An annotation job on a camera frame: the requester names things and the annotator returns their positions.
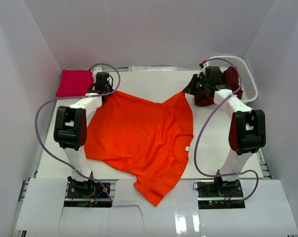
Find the dark red t shirt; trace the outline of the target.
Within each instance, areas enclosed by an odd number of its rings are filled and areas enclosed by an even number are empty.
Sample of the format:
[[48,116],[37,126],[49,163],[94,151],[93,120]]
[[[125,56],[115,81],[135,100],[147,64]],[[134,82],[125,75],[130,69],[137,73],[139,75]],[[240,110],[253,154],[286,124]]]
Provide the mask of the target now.
[[[228,86],[228,89],[235,91],[239,88],[239,76],[235,68],[229,67],[224,72],[221,72],[222,82]],[[208,98],[205,95],[194,96],[196,106],[206,107],[214,104],[214,97]]]

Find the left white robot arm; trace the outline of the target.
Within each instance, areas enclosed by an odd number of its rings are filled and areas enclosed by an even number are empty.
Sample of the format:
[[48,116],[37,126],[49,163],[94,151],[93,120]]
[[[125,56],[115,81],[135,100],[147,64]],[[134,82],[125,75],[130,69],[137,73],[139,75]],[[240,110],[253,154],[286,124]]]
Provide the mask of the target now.
[[70,106],[57,108],[53,138],[66,154],[73,167],[70,180],[80,182],[78,191],[84,197],[94,194],[95,185],[88,180],[93,176],[85,157],[84,145],[87,127],[96,110],[108,100],[113,92],[113,78],[101,67],[91,70],[94,83],[88,87],[86,98]]

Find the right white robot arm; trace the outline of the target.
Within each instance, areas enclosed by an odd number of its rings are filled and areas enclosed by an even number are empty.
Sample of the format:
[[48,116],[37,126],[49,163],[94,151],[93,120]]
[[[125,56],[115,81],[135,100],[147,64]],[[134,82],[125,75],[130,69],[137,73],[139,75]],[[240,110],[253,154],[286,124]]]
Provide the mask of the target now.
[[209,99],[231,120],[230,151],[222,167],[212,176],[213,182],[206,184],[218,196],[225,197],[239,187],[239,177],[245,173],[243,168],[248,159],[266,144],[265,113],[244,104],[237,92],[224,84],[218,66],[208,66],[203,72],[194,74],[183,92],[196,100]]

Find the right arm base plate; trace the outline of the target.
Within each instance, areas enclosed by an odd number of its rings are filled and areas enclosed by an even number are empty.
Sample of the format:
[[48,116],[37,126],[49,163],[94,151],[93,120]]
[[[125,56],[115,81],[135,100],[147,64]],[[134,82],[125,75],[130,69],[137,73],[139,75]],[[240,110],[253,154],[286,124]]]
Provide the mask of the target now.
[[197,190],[199,198],[242,198],[243,191],[241,184],[235,187],[219,188],[214,181],[196,181],[193,189]]

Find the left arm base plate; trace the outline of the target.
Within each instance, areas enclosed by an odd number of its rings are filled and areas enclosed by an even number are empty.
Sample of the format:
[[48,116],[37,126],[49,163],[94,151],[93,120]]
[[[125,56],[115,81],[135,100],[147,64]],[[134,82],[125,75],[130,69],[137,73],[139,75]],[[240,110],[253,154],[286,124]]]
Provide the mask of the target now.
[[68,181],[67,198],[107,198],[110,193],[110,183],[103,183],[101,186],[98,182],[90,181]]

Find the orange t shirt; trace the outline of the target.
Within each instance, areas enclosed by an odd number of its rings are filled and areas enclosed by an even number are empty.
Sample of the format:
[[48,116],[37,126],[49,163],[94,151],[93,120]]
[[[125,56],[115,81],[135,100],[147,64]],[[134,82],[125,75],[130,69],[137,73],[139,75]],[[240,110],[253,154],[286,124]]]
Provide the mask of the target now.
[[155,103],[114,93],[87,127],[87,159],[136,177],[135,188],[157,206],[182,177],[193,140],[193,113],[183,92]]

